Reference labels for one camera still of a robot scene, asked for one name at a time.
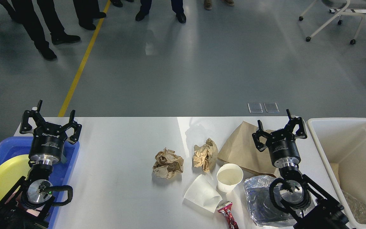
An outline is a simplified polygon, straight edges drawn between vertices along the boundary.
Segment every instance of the brown shoe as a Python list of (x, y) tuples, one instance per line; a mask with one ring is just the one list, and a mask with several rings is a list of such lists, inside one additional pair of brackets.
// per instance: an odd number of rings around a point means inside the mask
[(224, 1), (228, 6), (234, 6), (233, 0), (222, 0), (222, 1)]
[(211, 0), (204, 0), (204, 8), (206, 10), (211, 10), (213, 8), (213, 5), (211, 4)]

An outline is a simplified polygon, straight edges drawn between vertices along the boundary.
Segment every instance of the white plastic container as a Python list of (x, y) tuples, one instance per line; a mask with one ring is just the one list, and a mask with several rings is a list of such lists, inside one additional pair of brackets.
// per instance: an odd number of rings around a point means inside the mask
[[(354, 219), (341, 192), (366, 203), (366, 118), (309, 119), (307, 124), (344, 212), (353, 226), (366, 229)], [(330, 163), (339, 164), (340, 185)]]

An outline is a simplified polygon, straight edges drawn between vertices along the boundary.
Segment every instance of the blue tray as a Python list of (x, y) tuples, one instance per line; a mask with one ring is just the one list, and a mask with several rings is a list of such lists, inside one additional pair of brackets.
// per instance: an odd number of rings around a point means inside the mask
[[(10, 137), (0, 142), (0, 165), (15, 156), (29, 154), (32, 139), (33, 137)], [(79, 147), (80, 144), (78, 142), (74, 145), (65, 142), (63, 154), (67, 158), (67, 162), (53, 166), (53, 172), (49, 177), (49, 181), (52, 182), (53, 185), (57, 186), (67, 184), (77, 160)], [(57, 201), (61, 201), (63, 195), (67, 196), (67, 193), (54, 192), (53, 195), (57, 198)], [(58, 207), (51, 207), (49, 212), (50, 215), (46, 220), (49, 222), (49, 227), (52, 228), (57, 217)]]

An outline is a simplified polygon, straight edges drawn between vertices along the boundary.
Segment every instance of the white paper cup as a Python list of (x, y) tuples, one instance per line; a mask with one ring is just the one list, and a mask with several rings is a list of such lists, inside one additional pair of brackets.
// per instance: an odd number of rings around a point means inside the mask
[(220, 194), (208, 183), (204, 175), (199, 175), (193, 181), (184, 198), (210, 212), (215, 212), (218, 203), (222, 200)]
[(243, 177), (244, 173), (241, 167), (236, 164), (225, 164), (217, 172), (217, 188), (229, 193), (242, 181)]

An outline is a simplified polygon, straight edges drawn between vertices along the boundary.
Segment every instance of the yellow floor line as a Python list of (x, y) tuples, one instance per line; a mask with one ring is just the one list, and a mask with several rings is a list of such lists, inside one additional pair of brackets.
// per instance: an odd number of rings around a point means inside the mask
[[(104, 13), (106, 13), (108, 11), (110, 4), (111, 4), (111, 1), (108, 0), (106, 6), (104, 8), (104, 11), (103, 11)], [(87, 50), (85, 51), (84, 57), (81, 60), (80, 66), (78, 67), (78, 70), (77, 70), (76, 76), (74, 77), (73, 83), (71, 83), (67, 96), (63, 102), (63, 105), (61, 106), (60, 112), (57, 115), (58, 117), (63, 117), (67, 110), (67, 107), (69, 106), (71, 97), (73, 97), (74, 90), (76, 90), (78, 80), (80, 80), (80, 76), (83, 73), (84, 66), (87, 63), (88, 57), (90, 56), (90, 52), (93, 49), (94, 43), (96, 42), (96, 38), (98, 36), (98, 33), (100, 32), (100, 28), (101, 28), (101, 25), (103, 24), (103, 21), (104, 21), (104, 19), (102, 18), (102, 19), (100, 19), (100, 21), (97, 24), (93, 37), (91, 38), (90, 43), (88, 44)]]

